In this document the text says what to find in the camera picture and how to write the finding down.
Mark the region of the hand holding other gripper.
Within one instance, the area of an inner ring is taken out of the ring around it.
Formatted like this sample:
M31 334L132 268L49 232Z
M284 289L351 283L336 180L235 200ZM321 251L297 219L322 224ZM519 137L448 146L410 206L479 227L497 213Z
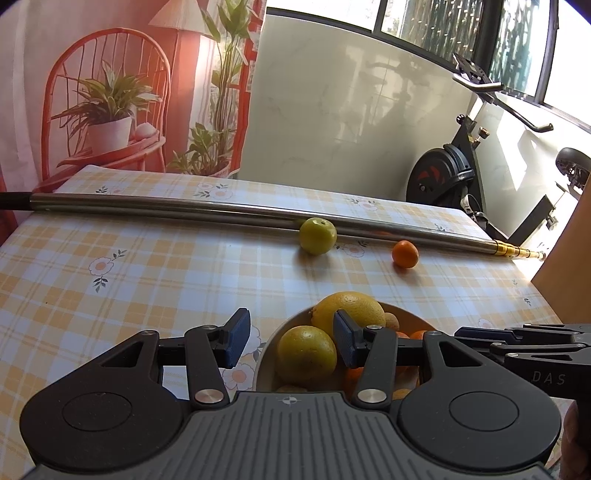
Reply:
M580 443L579 409L573 402L565 415L561 442L559 478L585 480L590 478L590 451Z

